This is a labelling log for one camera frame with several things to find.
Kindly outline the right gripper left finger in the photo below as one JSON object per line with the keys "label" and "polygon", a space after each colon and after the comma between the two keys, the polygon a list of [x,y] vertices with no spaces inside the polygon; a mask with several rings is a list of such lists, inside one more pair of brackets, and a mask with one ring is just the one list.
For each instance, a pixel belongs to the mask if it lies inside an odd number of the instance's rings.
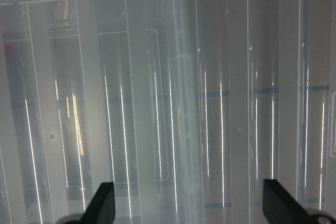
{"label": "right gripper left finger", "polygon": [[101,183],[79,223],[114,223],[115,196],[113,182]]}

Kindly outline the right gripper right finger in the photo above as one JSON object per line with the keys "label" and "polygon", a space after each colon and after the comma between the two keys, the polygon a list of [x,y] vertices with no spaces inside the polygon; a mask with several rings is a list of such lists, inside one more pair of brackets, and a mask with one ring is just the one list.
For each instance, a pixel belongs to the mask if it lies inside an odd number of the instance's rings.
{"label": "right gripper right finger", "polygon": [[312,223],[310,215],[276,179],[264,179],[263,214],[268,223]]}

